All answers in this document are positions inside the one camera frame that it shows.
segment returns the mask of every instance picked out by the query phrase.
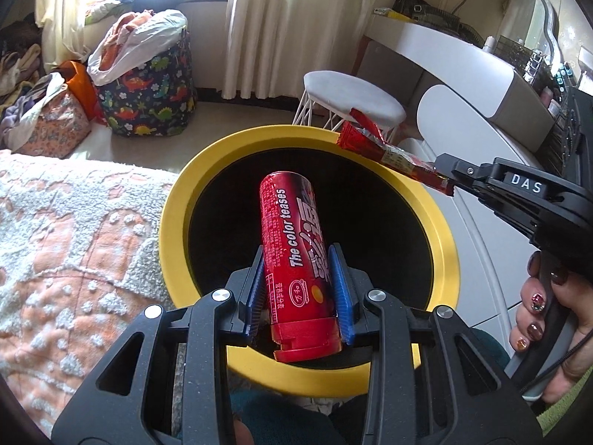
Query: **pink blanket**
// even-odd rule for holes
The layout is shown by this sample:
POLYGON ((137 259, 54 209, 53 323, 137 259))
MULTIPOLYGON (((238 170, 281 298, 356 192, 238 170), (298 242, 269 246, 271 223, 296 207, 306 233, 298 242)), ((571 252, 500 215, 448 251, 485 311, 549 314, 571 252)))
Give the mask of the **pink blanket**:
POLYGON ((48 435, 146 306, 171 306, 158 226, 175 174, 0 152, 0 373, 48 435))

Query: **white curtain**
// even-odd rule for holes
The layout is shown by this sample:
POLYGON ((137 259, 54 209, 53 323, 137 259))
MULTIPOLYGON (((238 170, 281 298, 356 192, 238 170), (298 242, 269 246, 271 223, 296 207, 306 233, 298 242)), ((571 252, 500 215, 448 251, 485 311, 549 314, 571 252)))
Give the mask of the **white curtain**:
POLYGON ((300 97, 306 73, 349 72, 374 2, 229 0, 222 97, 300 97))
POLYGON ((66 60, 85 60, 85 0, 35 0, 35 20, 43 28, 43 65, 49 72, 66 60))

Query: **white plastic bag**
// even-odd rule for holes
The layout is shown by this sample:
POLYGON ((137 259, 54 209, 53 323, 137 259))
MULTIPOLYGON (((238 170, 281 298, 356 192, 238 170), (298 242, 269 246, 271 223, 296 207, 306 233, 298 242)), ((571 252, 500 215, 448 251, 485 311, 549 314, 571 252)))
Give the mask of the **white plastic bag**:
POLYGON ((87 72, 98 87, 111 83, 124 73, 173 47, 181 40, 182 29, 186 26, 188 26, 188 19, 178 10, 157 13, 130 34, 112 67, 101 71, 99 70, 101 52, 111 34, 110 30, 97 50, 89 57, 87 72))

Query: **green sleeve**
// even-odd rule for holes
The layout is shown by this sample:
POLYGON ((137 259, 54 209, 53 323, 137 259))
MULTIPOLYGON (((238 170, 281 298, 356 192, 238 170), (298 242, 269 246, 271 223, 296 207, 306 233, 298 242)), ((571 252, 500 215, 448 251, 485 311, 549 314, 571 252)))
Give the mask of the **green sleeve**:
POLYGON ((585 376, 583 376, 579 382, 560 399, 558 403, 555 403, 537 417, 541 429, 544 431, 544 436, 546 436, 550 430, 552 430, 552 428, 560 421, 562 416, 564 416, 564 414, 568 411, 577 395, 579 395, 580 391, 582 390, 583 385, 585 385, 585 382, 589 379, 591 370, 593 370, 593 367, 589 368, 589 370, 585 373, 585 376))

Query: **red snack stick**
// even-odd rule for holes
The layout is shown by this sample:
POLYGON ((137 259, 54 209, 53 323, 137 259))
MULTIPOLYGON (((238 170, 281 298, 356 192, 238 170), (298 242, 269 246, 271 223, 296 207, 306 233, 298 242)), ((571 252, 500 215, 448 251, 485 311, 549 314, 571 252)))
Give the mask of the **red snack stick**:
POLYGON ((274 172, 260 184, 262 240, 277 361, 322 358, 342 350, 325 244, 311 183, 274 172))
POLYGON ((343 123, 337 144, 346 151, 362 155, 400 174, 432 187, 447 196, 453 195, 453 185, 434 168, 415 155, 388 144, 379 127, 370 118, 353 108, 350 115, 357 122, 343 123))

